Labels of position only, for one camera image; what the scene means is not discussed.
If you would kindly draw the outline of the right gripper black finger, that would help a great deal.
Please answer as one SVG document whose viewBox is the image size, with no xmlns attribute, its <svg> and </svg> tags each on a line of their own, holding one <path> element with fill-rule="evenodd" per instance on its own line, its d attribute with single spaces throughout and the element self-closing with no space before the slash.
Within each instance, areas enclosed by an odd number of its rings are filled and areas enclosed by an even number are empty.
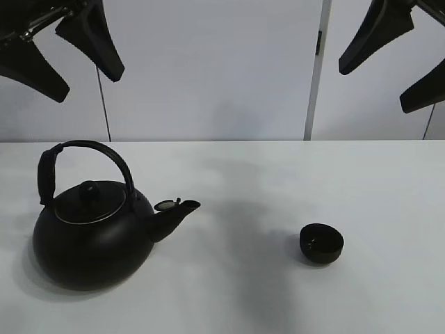
<svg viewBox="0 0 445 334">
<path fill-rule="evenodd" d="M 444 101 L 444 61 L 400 96 L 404 113 L 411 113 L 442 101 Z"/>
<path fill-rule="evenodd" d="M 347 75 L 379 49 L 414 29 L 413 1 L 372 0 L 355 37 L 339 58 L 339 72 Z"/>
</svg>

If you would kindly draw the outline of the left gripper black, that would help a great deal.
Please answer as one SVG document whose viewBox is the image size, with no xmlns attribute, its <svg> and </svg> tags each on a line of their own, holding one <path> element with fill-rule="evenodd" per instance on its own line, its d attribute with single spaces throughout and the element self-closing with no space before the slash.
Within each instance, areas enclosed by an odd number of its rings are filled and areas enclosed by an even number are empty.
<svg viewBox="0 0 445 334">
<path fill-rule="evenodd" d="M 70 87 L 35 43 L 26 42 L 60 18 L 56 35 L 83 52 L 108 79 L 121 80 L 124 64 L 108 29 L 103 1 L 1 1 L 1 76 L 63 102 Z"/>
</svg>

